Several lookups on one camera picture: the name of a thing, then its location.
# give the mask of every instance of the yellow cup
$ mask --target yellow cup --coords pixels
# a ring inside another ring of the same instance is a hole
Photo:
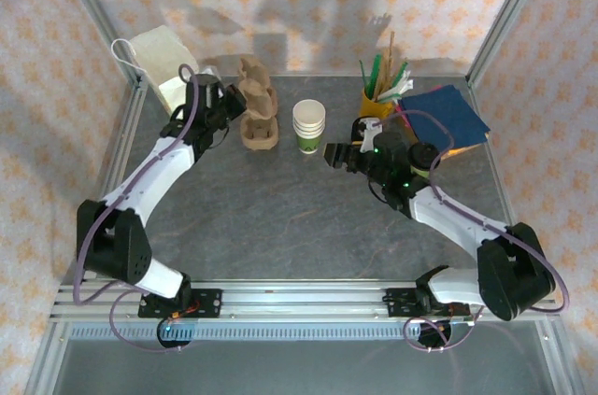
[[[365,91],[362,91],[362,108],[359,110],[360,117],[375,117],[381,120],[387,118],[394,111],[393,103],[375,103],[370,101],[365,96]]]

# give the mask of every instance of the pen holder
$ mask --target pen holder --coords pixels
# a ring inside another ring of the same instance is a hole
[[[365,96],[365,91],[362,91],[362,107],[359,110],[360,117],[375,117],[384,120],[394,111],[393,103],[375,103],[370,101]]]

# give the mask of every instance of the paper cup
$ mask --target paper cup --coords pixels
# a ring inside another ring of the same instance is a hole
[[[304,154],[313,154],[316,152],[320,146],[321,137],[324,133],[324,126],[322,125],[318,130],[312,132],[303,131],[296,126],[293,127],[299,150]]]
[[[292,108],[292,119],[302,129],[318,128],[326,120],[326,108],[314,99],[304,99]]]

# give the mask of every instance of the metal bracket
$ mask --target metal bracket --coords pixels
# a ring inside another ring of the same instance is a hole
[[[222,289],[192,289],[192,300],[199,302],[200,308],[185,318],[218,318],[221,315]],[[141,318],[165,318],[173,313],[172,307],[164,306],[154,294],[141,297],[138,315]]]
[[[469,305],[462,303],[434,304],[426,308],[420,302],[417,288],[388,288],[382,302],[386,304],[389,317],[470,317]]]

